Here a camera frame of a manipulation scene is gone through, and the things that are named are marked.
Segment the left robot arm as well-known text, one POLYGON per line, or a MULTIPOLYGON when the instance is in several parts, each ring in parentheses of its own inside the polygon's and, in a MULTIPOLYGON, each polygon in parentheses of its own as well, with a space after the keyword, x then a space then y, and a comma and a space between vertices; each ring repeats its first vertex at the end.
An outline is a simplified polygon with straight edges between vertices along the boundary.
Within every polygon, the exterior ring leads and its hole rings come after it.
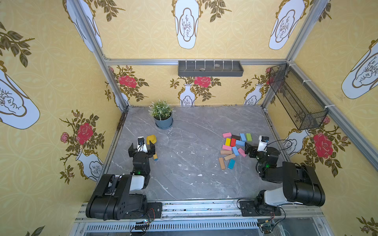
POLYGON ((140 219, 148 216, 146 195, 132 193, 145 189, 150 180, 150 161, 156 154, 150 142, 146 151, 142 146, 129 147, 133 170, 129 175, 104 174, 100 178, 87 206, 86 217, 100 220, 140 219))

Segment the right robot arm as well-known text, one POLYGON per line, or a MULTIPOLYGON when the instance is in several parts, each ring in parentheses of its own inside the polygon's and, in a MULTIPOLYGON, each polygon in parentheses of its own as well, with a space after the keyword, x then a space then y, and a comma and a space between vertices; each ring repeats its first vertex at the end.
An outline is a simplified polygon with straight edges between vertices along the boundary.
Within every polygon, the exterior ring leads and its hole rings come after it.
POLYGON ((241 202, 243 215, 281 215, 282 205, 321 207, 325 204, 325 192, 313 167, 292 162, 277 162, 281 151, 268 143, 252 146, 245 143, 245 154, 257 160, 256 171, 266 182, 280 183, 274 190, 262 190, 254 200, 241 202))

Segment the green block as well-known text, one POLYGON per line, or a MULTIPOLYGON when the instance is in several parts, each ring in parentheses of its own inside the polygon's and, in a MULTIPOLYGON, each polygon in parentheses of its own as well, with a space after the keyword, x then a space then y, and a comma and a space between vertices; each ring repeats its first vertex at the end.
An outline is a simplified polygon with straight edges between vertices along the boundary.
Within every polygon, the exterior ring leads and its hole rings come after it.
POLYGON ((253 141, 251 133, 246 133, 246 139, 247 139, 247 142, 253 141))

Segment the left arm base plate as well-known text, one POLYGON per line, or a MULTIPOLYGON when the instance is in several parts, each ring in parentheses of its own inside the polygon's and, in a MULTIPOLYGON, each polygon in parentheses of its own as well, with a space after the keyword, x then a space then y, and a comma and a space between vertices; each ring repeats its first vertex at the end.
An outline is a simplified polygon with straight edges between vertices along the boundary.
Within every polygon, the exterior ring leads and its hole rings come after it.
POLYGON ((130 214, 131 219, 159 219, 162 214, 162 202, 148 202, 142 210, 133 211, 130 214))

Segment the dark brown block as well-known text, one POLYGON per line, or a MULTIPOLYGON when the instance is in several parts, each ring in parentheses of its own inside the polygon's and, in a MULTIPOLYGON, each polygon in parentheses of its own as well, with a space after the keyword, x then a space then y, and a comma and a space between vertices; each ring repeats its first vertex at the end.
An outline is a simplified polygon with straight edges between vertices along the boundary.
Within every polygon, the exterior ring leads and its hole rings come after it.
POLYGON ((231 138, 239 141, 241 140, 241 137, 237 135, 232 135, 231 138))

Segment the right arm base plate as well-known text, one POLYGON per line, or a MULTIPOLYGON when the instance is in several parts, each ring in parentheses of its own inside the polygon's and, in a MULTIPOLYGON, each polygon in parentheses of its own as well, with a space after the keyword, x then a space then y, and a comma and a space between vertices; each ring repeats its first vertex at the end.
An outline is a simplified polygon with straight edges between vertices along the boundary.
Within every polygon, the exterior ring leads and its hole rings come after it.
POLYGON ((242 216, 266 216, 274 217, 281 216, 282 213, 277 206, 266 204, 263 200, 255 199, 239 199, 237 200, 237 207, 241 210, 242 216))

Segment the yellow block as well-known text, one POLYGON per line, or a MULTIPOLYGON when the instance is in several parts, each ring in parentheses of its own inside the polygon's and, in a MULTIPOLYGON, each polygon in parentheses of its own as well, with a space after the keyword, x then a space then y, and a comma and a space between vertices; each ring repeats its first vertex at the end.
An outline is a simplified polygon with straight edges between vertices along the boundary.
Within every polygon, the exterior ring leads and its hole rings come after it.
POLYGON ((226 138, 225 145, 229 146, 229 147, 231 146, 231 139, 230 138, 226 138))

